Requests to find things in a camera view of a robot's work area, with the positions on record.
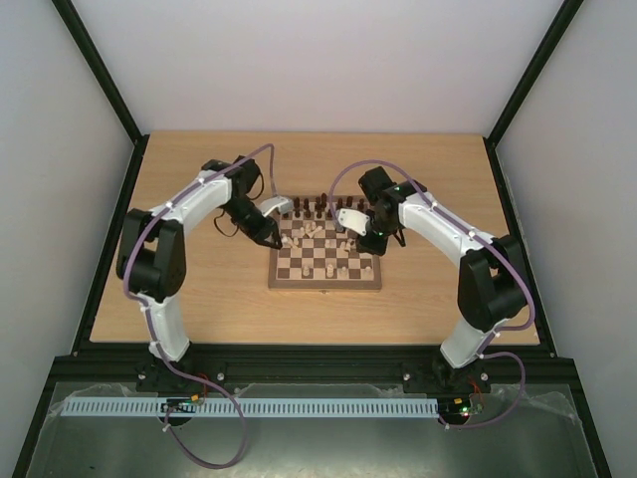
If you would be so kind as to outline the white chess piece five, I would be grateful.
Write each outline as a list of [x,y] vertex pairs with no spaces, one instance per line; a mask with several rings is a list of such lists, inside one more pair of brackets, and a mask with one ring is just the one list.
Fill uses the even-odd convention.
[[289,248],[294,248],[295,244],[292,238],[286,236],[282,238],[282,243],[284,246],[289,247]]

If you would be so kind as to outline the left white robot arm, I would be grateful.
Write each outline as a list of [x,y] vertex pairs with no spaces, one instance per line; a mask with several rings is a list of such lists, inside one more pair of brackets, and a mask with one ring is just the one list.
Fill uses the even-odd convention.
[[156,357],[177,362],[190,346],[178,296],[187,272],[185,239],[210,213],[229,215],[260,246],[283,247],[273,214],[291,211],[293,200],[275,193],[257,205],[248,193],[261,177],[254,159],[210,160],[171,200],[125,214],[115,271],[124,293],[146,314],[149,350]]

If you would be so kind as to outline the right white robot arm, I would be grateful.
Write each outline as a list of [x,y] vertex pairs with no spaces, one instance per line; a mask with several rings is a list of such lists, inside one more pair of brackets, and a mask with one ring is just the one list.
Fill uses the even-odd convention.
[[405,245],[411,230],[438,248],[458,268],[457,304],[461,314],[452,334],[440,346],[434,377],[443,388],[458,388],[469,377],[468,364],[524,308],[531,308],[528,276],[520,243],[475,228],[440,204],[412,181],[394,182],[381,166],[367,170],[358,184],[370,204],[354,213],[354,226],[340,213],[343,227],[357,234],[359,251],[386,253],[389,239]]

